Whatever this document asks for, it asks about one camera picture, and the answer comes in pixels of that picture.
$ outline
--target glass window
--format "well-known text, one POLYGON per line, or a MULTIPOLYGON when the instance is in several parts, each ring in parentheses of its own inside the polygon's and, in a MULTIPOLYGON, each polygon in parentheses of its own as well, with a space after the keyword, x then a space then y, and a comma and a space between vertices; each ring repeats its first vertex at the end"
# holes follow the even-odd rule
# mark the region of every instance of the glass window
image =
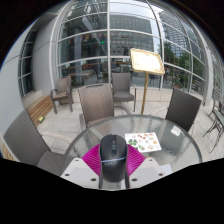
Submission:
MULTIPOLYGON (((145 73, 133 72, 131 69, 130 58, 112 58, 111 59, 111 73, 122 73, 130 72, 131 82, 136 86, 143 87, 145 85, 145 73)), ((149 74, 148 86, 159 88, 160 86, 160 75, 149 74)))
POLYGON ((32 55, 33 52, 33 44, 27 43, 24 48, 23 57, 28 57, 32 55))
POLYGON ((194 29, 189 25, 187 24, 186 22, 184 22, 183 20, 181 20, 187 34, 188 34, 188 37, 194 41, 200 48, 202 48, 202 45, 201 45, 201 40, 199 39, 199 37, 197 36, 196 34, 196 31, 194 31, 194 29))
POLYGON ((69 11, 74 10, 76 8, 88 6, 94 3, 103 3, 107 2, 107 0, 78 0, 70 7, 69 11))
POLYGON ((110 0, 110 2, 129 3, 129 4, 140 5, 140 6, 149 8, 149 5, 146 2, 142 2, 138 0, 110 0))
POLYGON ((21 60, 19 60, 18 77, 21 76, 21 60))
POLYGON ((195 55, 198 59, 204 62, 203 51, 199 47, 197 47, 192 41, 191 41, 191 49, 192 49, 193 55, 195 55))
POLYGON ((170 10, 169 7, 167 7, 164 2, 163 4, 159 4, 158 2, 154 3, 148 0, 148 2, 150 3, 150 5, 152 6, 152 8, 156 11, 161 11, 161 10, 166 10, 172 13, 172 11, 170 10))
POLYGON ((160 23, 162 37, 190 51, 188 38, 172 27, 160 23))
POLYGON ((33 90, 32 75, 31 74, 27 75, 23 77, 22 80, 23 80, 24 94, 26 95, 27 93, 33 90))
POLYGON ((113 13, 110 15, 110 28, 137 30, 159 36, 159 30, 156 21, 142 18, 140 16, 137 17, 113 13))
POLYGON ((164 65, 165 74, 163 76, 163 88, 173 89, 177 87, 184 92, 189 90, 190 73, 173 66, 164 65))
POLYGON ((37 31, 31 31, 27 39, 27 42, 34 42, 36 40, 36 37, 37 37, 37 31))
POLYGON ((205 66, 195 57, 193 57, 193 73, 205 78, 205 66))
POLYGON ((107 12, 107 4, 86 5, 82 8, 77 8, 69 11, 65 17, 66 20, 71 20, 79 16, 85 16, 92 13, 107 12))
POLYGON ((130 55, 131 48, 152 51, 161 55, 160 39, 134 32, 110 32, 111 55, 130 55))
POLYGON ((164 41, 164 62, 191 70, 190 53, 167 41, 164 41))
POLYGON ((59 63, 107 55, 107 33, 89 33, 59 42, 59 63))
POLYGON ((61 78, 70 75, 75 88, 108 82, 108 61, 102 58, 68 63, 59 67, 59 75, 61 78))
POLYGON ((198 77, 194 76, 192 77, 192 83, 191 83, 191 93, 203 95, 204 93, 204 81, 199 79, 198 77))
POLYGON ((160 22, 167 23, 170 26, 172 26, 172 27, 176 28, 177 30, 181 31, 182 33, 186 34, 183 26, 181 25, 178 18, 174 14, 172 14, 168 11, 165 11, 163 9, 160 9, 160 11, 155 11, 155 13, 156 13, 160 22))
POLYGON ((145 8, 136 5, 111 3, 110 12, 128 13, 155 19, 155 16, 150 8, 145 8))
POLYGON ((28 74, 31 72, 31 57, 24 58, 22 60, 22 75, 28 74))
POLYGON ((107 14, 83 16, 62 24, 60 39, 93 30, 107 28, 107 14))
POLYGON ((20 96, 23 97, 23 88, 22 88, 22 82, 21 79, 19 79, 19 91, 20 91, 20 96))

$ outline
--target wooden podium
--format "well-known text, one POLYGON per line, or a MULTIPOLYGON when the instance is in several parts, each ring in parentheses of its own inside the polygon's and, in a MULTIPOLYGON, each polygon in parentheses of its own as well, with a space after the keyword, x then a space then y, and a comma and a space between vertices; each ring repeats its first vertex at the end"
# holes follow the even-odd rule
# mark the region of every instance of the wooden podium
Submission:
POLYGON ((144 112, 145 99, 147 94, 149 74, 164 75, 165 70, 159 54, 132 48, 130 50, 131 66, 134 72, 145 73, 145 87, 142 101, 141 114, 144 112))

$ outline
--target glass wall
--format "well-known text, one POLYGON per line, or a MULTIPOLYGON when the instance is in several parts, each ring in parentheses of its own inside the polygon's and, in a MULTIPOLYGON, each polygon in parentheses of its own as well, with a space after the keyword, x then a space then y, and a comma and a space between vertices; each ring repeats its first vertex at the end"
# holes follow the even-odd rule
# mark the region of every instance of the glass wall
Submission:
POLYGON ((112 72, 128 72, 132 83, 143 87, 145 74, 131 70, 131 48, 163 60, 166 73, 150 74, 149 88, 176 86, 203 95, 204 50, 197 32, 182 14, 153 1, 72 1, 59 32, 59 77, 71 75, 76 89, 111 82, 112 72))
POLYGON ((37 31, 31 31, 23 43, 20 53, 18 82, 21 97, 25 97, 34 90, 33 74, 32 74, 32 53, 37 31))

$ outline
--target chair backrest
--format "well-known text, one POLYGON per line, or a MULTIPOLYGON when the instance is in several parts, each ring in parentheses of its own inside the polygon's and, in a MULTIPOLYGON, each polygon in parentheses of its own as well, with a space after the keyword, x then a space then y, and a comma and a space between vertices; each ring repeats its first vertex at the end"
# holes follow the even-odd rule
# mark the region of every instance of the chair backrest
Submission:
POLYGON ((95 84, 78 89, 85 122, 114 116, 111 85, 95 84))
POLYGON ((50 150, 26 109, 12 122, 3 137, 22 163, 37 166, 43 154, 50 150))
POLYGON ((165 119, 185 131, 189 131, 200 109, 201 100, 173 88, 173 94, 165 119))
POLYGON ((131 74, 130 73, 112 73, 113 91, 130 92, 131 74))
POLYGON ((68 85, 71 86, 71 76, 68 75, 62 79, 57 80, 57 90, 58 93, 67 92, 68 85))

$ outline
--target wooden bench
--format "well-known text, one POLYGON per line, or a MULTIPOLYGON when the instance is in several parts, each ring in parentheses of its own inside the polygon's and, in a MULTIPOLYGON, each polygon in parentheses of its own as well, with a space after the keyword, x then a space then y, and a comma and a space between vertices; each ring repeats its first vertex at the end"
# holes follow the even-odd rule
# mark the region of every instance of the wooden bench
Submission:
POLYGON ((31 104, 27 110, 35 126, 39 124, 38 119, 41 116, 46 116, 53 108, 50 95, 42 96, 33 104, 31 104))

